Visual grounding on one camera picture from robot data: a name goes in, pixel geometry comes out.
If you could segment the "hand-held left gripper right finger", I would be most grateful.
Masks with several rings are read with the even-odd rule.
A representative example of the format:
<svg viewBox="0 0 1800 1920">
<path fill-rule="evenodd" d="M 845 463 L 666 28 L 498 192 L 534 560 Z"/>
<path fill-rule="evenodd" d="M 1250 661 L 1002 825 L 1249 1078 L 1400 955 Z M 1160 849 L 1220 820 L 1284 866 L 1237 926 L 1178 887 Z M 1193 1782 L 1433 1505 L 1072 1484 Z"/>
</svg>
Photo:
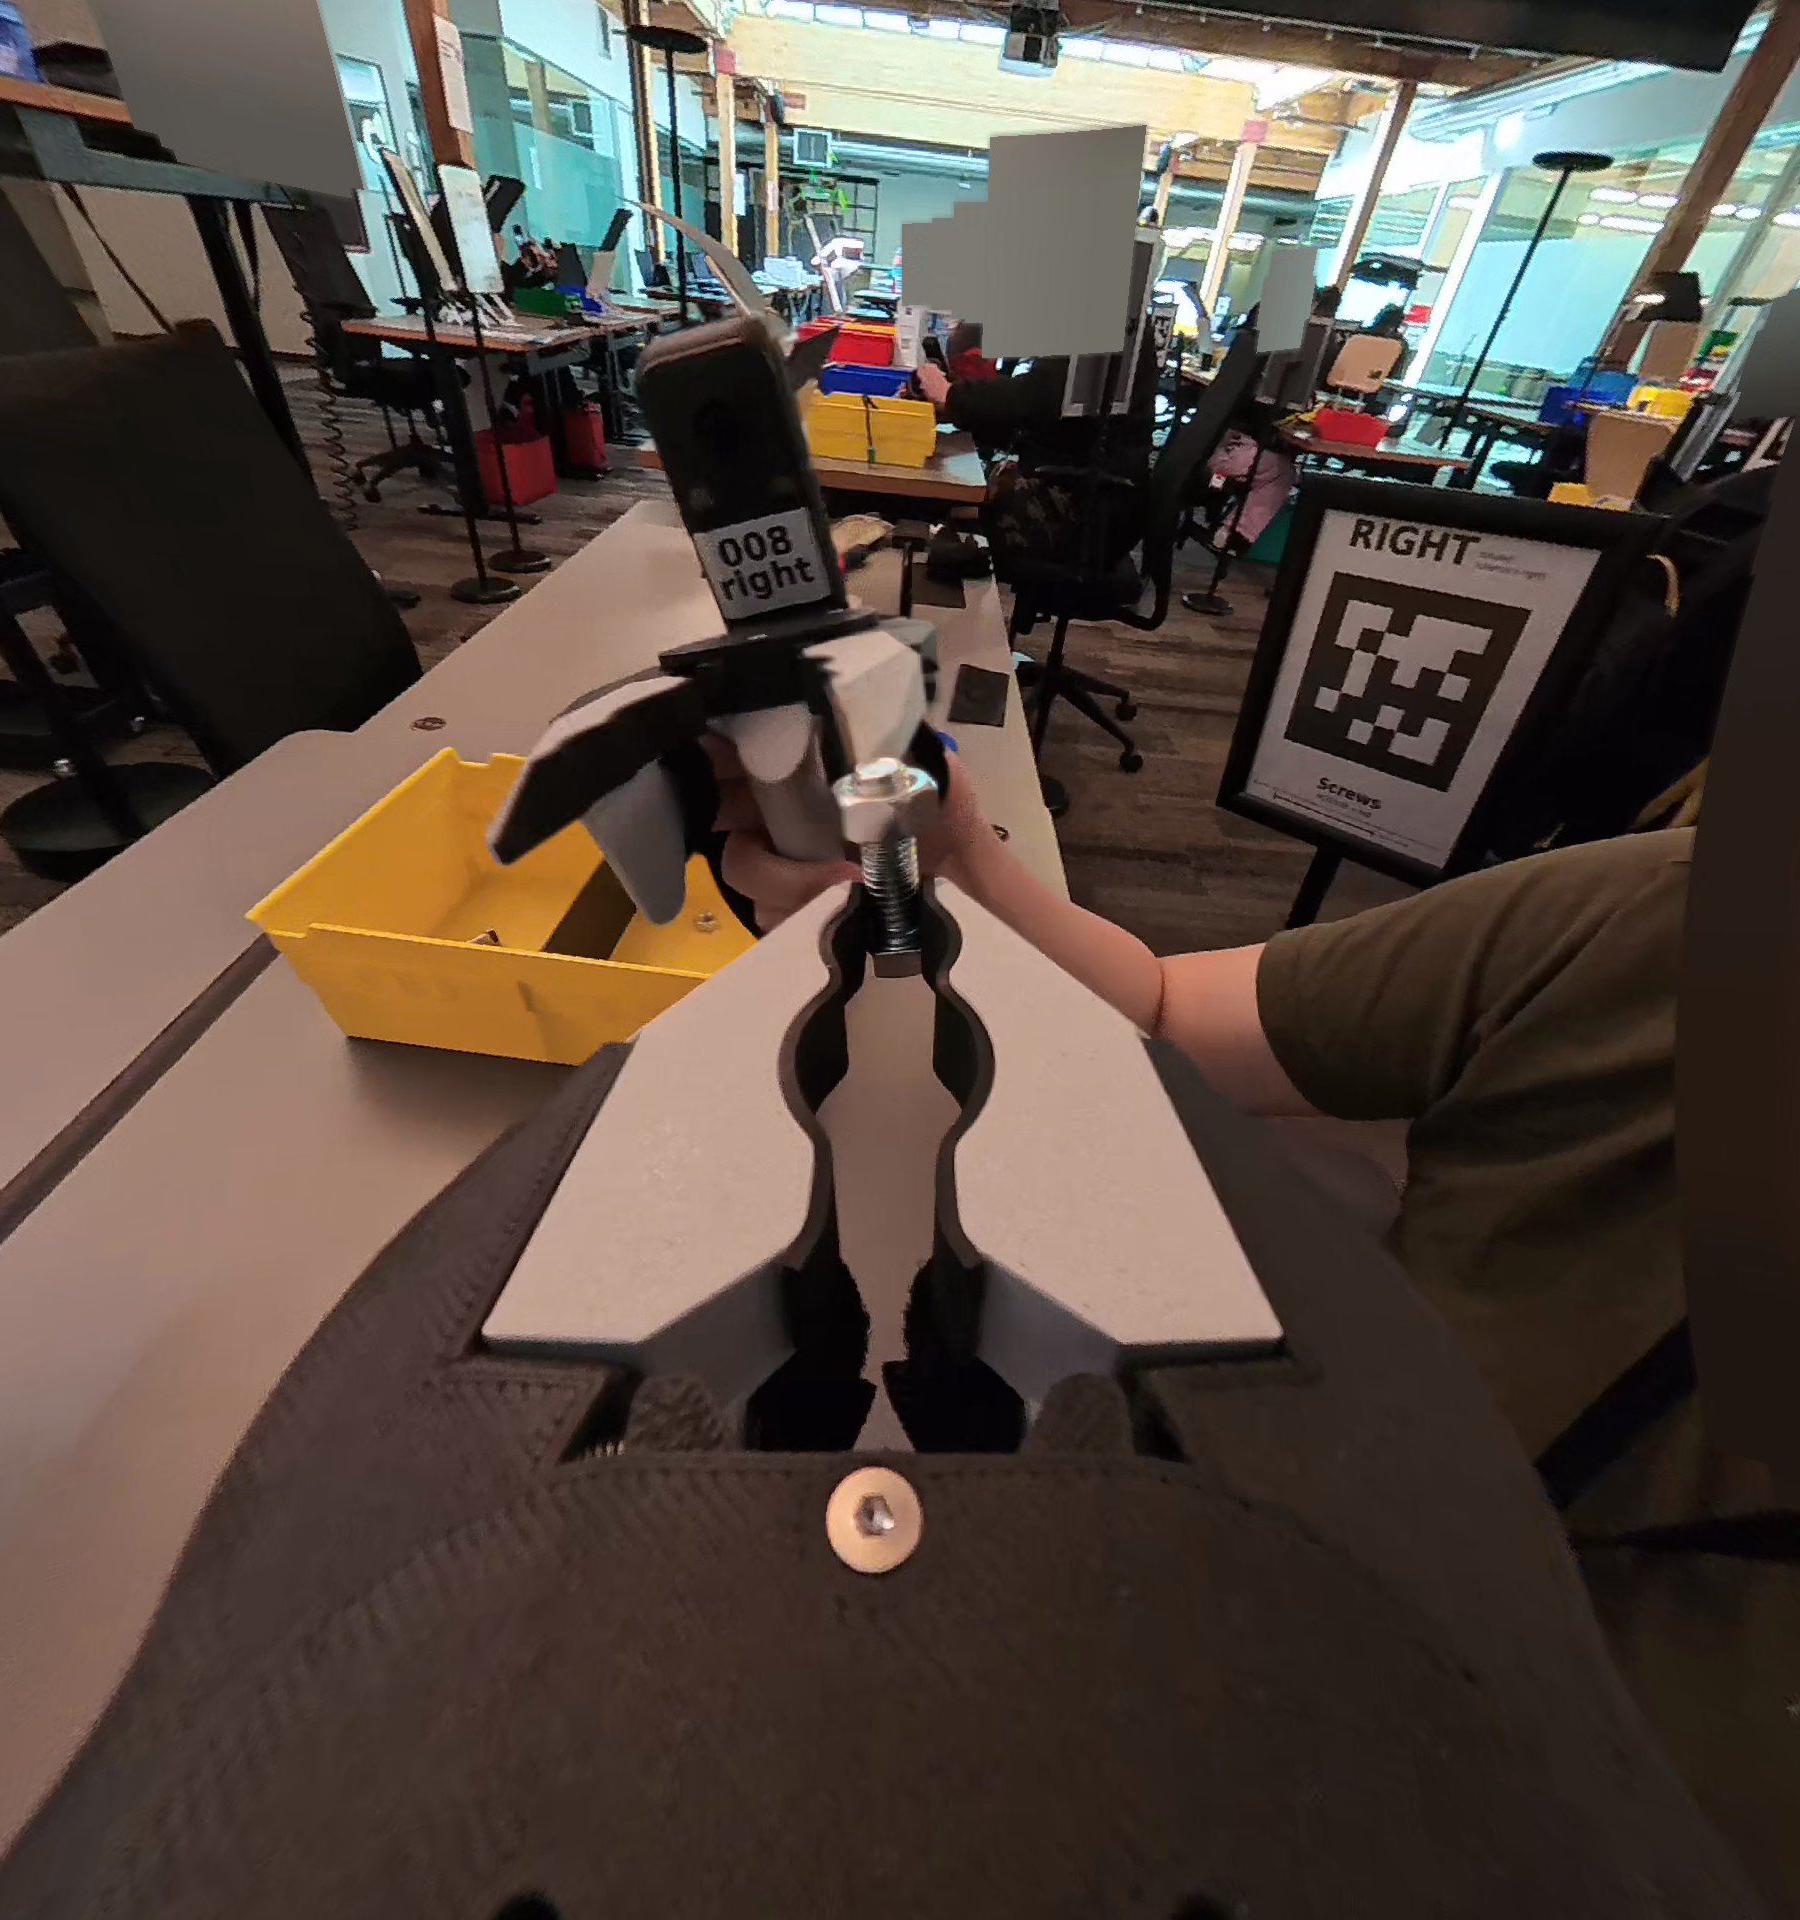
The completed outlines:
<svg viewBox="0 0 1800 1920">
<path fill-rule="evenodd" d="M 1067 1380 L 1282 1356 L 1167 1053 L 961 887 L 920 899 L 932 1241 L 883 1365 L 913 1453 L 1016 1453 Z"/>
</svg>

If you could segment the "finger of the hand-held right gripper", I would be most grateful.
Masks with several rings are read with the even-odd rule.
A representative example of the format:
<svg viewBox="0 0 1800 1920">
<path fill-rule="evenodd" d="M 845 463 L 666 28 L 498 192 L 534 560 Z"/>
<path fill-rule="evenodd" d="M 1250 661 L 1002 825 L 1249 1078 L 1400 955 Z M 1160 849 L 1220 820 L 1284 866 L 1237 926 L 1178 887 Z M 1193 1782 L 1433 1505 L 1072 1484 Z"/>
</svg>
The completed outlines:
<svg viewBox="0 0 1800 1920">
<path fill-rule="evenodd" d="M 924 617 L 877 617 L 836 637 L 766 637 L 718 732 L 738 750 L 774 852 L 841 857 L 836 783 L 863 761 L 899 757 L 941 791 L 931 728 L 937 635 Z"/>
<path fill-rule="evenodd" d="M 492 858 L 515 864 L 581 827 L 640 917 L 671 922 L 718 812 L 704 734 L 704 705 L 679 675 L 634 675 L 575 702 L 512 781 L 489 827 Z"/>
</svg>

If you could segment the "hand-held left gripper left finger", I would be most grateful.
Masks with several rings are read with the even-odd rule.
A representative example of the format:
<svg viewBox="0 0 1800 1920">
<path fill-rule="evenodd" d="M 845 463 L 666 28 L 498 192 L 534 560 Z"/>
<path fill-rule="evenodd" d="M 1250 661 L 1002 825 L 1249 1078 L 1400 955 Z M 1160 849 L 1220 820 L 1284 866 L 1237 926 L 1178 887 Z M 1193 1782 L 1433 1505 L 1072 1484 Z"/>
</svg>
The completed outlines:
<svg viewBox="0 0 1800 1920">
<path fill-rule="evenodd" d="M 865 899 L 832 887 L 625 1044 L 479 1336 L 689 1377 L 765 1453 L 856 1447 L 875 1386 L 818 1121 Z"/>
</svg>

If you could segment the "yellow bin with dark divider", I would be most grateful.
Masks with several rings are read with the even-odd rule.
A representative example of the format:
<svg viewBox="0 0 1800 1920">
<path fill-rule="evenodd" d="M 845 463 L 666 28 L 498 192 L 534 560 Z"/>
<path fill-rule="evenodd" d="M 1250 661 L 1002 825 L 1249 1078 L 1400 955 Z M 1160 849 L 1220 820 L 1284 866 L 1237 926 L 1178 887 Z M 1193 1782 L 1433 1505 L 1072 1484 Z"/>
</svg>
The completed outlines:
<svg viewBox="0 0 1800 1920">
<path fill-rule="evenodd" d="M 683 911 L 734 927 L 713 953 L 683 911 L 646 922 L 581 827 L 497 864 L 487 829 L 522 764 L 443 749 L 252 911 L 347 1038 L 577 1066 L 754 945 L 701 857 Z M 487 927 L 505 949 L 464 945 Z"/>
</svg>

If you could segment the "person's right hand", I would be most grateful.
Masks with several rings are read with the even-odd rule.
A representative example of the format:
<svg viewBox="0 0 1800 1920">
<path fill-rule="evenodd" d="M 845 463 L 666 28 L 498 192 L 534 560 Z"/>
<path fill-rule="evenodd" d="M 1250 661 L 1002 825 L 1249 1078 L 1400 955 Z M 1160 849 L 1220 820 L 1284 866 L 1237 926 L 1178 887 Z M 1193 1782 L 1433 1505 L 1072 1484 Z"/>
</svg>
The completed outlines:
<svg viewBox="0 0 1800 1920">
<path fill-rule="evenodd" d="M 714 829 L 725 833 L 717 870 L 725 891 L 751 906 L 758 934 L 774 932 L 832 887 L 861 879 L 856 855 L 794 860 L 774 852 L 738 750 L 717 735 L 704 739 L 702 747 L 717 780 Z M 997 921 L 1036 941 L 1044 891 L 982 820 L 957 759 L 948 763 L 945 795 L 918 843 L 918 860 L 923 876 L 950 882 Z"/>
</svg>

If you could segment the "grey work table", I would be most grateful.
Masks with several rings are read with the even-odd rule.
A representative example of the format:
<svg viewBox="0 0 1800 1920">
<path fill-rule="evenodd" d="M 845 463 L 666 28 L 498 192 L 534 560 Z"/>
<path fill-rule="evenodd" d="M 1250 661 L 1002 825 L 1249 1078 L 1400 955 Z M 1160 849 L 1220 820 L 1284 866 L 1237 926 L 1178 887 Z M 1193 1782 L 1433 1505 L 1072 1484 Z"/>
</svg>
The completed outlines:
<svg viewBox="0 0 1800 1920">
<path fill-rule="evenodd" d="M 974 508 L 985 497 L 985 471 L 971 449 L 932 452 L 917 468 L 844 462 L 811 456 L 818 493 L 845 493 L 856 497 L 913 499 L 941 508 Z"/>
</svg>

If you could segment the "black office chair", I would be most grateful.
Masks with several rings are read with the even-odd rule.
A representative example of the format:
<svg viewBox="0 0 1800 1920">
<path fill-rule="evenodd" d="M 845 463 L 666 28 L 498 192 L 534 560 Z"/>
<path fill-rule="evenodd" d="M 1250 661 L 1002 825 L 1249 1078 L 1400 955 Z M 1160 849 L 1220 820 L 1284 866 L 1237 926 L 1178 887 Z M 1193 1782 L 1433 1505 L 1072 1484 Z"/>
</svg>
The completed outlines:
<svg viewBox="0 0 1800 1920">
<path fill-rule="evenodd" d="M 1026 683 L 1029 735 L 1041 757 L 1051 710 L 1064 700 L 1117 747 L 1122 774 L 1138 774 L 1142 754 L 1124 728 L 1136 706 L 1126 691 L 1078 672 L 1064 659 L 1075 623 L 1117 623 L 1155 633 L 1171 598 L 1177 550 L 1191 532 L 1195 499 L 1205 493 L 1210 463 L 1234 413 L 1258 384 L 1258 333 L 1239 326 L 1193 413 L 1167 437 L 1148 482 L 1109 469 L 1104 458 L 1087 465 L 1040 468 L 1034 479 L 1072 502 L 1072 544 L 1060 560 L 1007 563 L 1009 637 L 1051 621 L 1046 659 Z"/>
</svg>

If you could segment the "framed marker sign on stand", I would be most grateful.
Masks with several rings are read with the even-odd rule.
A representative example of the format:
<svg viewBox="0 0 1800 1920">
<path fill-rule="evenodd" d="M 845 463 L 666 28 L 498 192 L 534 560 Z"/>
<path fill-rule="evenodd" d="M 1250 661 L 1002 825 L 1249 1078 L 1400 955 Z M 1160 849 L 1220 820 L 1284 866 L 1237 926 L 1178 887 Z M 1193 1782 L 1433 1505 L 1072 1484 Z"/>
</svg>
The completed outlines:
<svg viewBox="0 0 1800 1920">
<path fill-rule="evenodd" d="M 1426 887 L 1487 864 L 1667 517 L 1358 477 L 1296 493 L 1217 807 Z"/>
</svg>

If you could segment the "black utility cart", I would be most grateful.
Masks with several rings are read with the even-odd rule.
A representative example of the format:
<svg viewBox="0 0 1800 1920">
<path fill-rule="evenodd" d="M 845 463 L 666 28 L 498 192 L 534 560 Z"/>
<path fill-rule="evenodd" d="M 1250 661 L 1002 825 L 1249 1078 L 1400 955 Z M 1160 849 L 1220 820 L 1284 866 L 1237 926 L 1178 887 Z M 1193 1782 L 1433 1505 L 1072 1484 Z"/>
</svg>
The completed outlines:
<svg viewBox="0 0 1800 1920">
<path fill-rule="evenodd" d="M 0 547 L 0 769 L 66 774 L 71 735 L 106 749 L 148 724 L 143 686 L 57 610 L 46 565 Z"/>
</svg>

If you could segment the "black backpack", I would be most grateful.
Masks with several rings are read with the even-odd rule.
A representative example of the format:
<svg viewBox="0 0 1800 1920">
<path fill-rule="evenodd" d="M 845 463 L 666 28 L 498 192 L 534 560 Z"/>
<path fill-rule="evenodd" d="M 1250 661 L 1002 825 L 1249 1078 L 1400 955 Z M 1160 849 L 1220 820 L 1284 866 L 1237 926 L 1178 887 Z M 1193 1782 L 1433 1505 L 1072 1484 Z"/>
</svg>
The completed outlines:
<svg viewBox="0 0 1800 1920">
<path fill-rule="evenodd" d="M 1487 833 L 1487 864 L 1667 827 L 1718 725 L 1776 465 L 1686 488 Z"/>
</svg>

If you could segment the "wooden shelf with black frame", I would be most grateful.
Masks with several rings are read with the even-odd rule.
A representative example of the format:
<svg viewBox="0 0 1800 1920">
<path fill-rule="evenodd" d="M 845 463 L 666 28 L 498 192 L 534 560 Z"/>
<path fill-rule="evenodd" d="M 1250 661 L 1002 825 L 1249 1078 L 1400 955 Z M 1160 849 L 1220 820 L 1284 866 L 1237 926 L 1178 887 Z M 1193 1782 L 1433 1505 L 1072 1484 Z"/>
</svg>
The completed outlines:
<svg viewBox="0 0 1800 1920">
<path fill-rule="evenodd" d="M 137 131 L 122 100 L 0 75 L 0 180 L 106 187 L 180 200 L 212 269 L 225 321 L 266 420 L 305 474 L 312 463 L 263 330 L 260 298 L 237 255 L 234 206 L 314 213 L 317 196 L 178 162 Z"/>
</svg>

